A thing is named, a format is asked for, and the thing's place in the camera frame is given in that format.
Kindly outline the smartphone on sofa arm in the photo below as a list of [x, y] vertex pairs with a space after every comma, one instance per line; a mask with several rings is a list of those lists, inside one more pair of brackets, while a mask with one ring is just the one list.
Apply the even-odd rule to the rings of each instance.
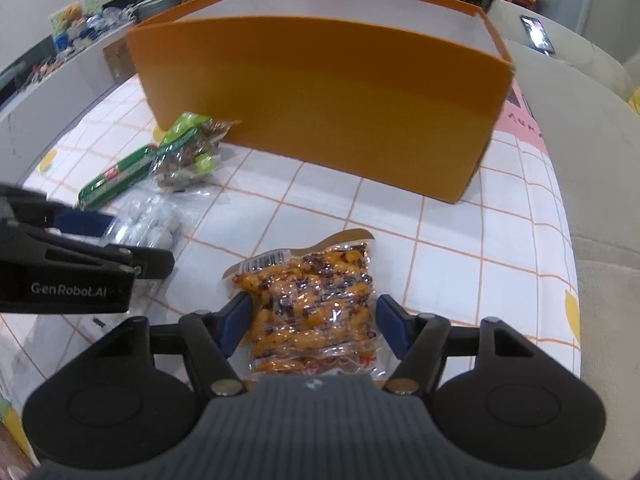
[[520, 20], [525, 29], [530, 46], [545, 55], [555, 55], [553, 44], [541, 21], [539, 21], [538, 18], [527, 15], [521, 15]]

